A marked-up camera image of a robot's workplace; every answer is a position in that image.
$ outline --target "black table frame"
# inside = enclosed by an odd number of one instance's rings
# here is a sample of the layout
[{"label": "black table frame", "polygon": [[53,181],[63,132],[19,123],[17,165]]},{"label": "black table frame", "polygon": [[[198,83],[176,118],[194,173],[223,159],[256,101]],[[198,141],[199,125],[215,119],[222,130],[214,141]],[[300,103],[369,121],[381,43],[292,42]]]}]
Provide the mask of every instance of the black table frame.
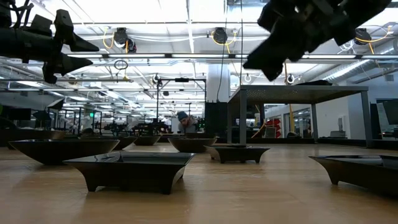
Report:
[{"label": "black table frame", "polygon": [[[371,122],[370,122],[370,110],[369,110],[369,100],[368,100],[368,90],[367,86],[305,86],[305,85],[291,85],[291,86],[282,86],[282,85],[241,85],[229,98],[228,100],[228,125],[227,125],[227,142],[232,142],[232,110],[236,104],[240,104],[239,106],[239,143],[246,144],[246,113],[247,113],[247,105],[249,103],[285,103],[285,104],[310,104],[311,112],[312,112],[312,123],[313,123],[313,138],[315,142],[318,140],[318,122],[317,122],[317,103],[322,103],[330,100],[335,100],[338,98],[342,98],[345,96],[354,95],[357,93],[361,94],[362,100],[362,109],[363,109],[363,119],[365,126],[365,137],[366,137],[366,147],[373,147],[372,140],[372,130],[371,130]],[[317,91],[317,92],[325,92],[325,91],[337,91],[334,94],[324,95],[323,97],[314,97],[314,98],[302,98],[302,99],[250,99],[248,98],[249,91],[265,91],[265,92],[274,92],[274,93],[282,93],[287,91],[294,91],[299,94],[301,91]]]}]

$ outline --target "gray tabletop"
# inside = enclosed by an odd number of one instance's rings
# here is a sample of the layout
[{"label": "gray tabletop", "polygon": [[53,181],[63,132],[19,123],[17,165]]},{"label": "gray tabletop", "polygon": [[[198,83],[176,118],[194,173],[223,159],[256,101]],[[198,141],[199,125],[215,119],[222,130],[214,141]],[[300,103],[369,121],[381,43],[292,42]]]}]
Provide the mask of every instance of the gray tabletop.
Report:
[{"label": "gray tabletop", "polygon": [[239,103],[246,90],[248,104],[315,104],[368,91],[367,86],[241,85],[228,103]]}]

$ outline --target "wooden table surface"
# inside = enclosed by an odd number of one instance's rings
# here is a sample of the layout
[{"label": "wooden table surface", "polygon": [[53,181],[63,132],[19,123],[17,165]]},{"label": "wooden table surface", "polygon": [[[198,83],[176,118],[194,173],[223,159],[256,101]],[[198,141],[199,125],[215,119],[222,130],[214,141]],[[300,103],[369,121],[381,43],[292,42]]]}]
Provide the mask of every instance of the wooden table surface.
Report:
[{"label": "wooden table surface", "polygon": [[[0,223],[398,223],[398,199],[339,183],[312,155],[398,152],[328,145],[267,145],[259,165],[197,155],[171,195],[101,188],[88,193],[70,166],[48,167],[0,148]],[[176,152],[168,143],[127,151]]]}]

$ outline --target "desk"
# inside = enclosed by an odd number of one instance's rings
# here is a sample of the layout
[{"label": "desk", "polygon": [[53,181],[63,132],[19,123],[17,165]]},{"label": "desk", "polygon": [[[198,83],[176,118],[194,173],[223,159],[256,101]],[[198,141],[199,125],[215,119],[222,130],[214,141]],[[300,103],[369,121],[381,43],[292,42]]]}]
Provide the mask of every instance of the desk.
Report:
[{"label": "desk", "polygon": [[[313,123],[313,138],[318,140],[317,103],[335,100],[344,96],[361,94],[366,146],[372,147],[372,133],[367,86],[305,86],[305,85],[241,85],[228,100],[227,141],[232,141],[232,111],[239,107],[239,120],[246,120],[249,104],[285,103],[310,104]],[[246,123],[239,122],[239,143],[246,144]]]}]

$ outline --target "black robotic mount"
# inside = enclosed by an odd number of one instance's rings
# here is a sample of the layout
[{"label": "black robotic mount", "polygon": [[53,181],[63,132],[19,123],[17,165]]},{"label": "black robotic mount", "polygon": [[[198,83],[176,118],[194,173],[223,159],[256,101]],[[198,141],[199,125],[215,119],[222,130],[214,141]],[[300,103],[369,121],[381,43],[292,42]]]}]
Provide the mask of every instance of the black robotic mount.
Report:
[{"label": "black robotic mount", "polygon": [[305,52],[334,39],[343,45],[355,38],[355,28],[376,16],[391,0],[270,0],[258,19],[271,34],[251,52],[243,65],[262,70],[275,80],[288,58],[300,60]]},{"label": "black robotic mount", "polygon": [[[56,28],[52,36],[51,20],[36,15],[30,27],[26,26],[33,4],[25,1],[24,6],[16,7],[15,0],[0,0],[0,56],[20,58],[22,63],[29,60],[43,61],[43,75],[47,83],[55,83],[54,73],[62,76],[76,69],[93,64],[85,58],[69,57],[63,53],[64,44],[70,46],[72,52],[97,52],[97,46],[83,40],[73,32],[73,23],[68,11],[57,10],[54,20]],[[13,27],[11,11],[16,12],[17,22]],[[21,26],[21,17],[26,11],[24,25]]]}]

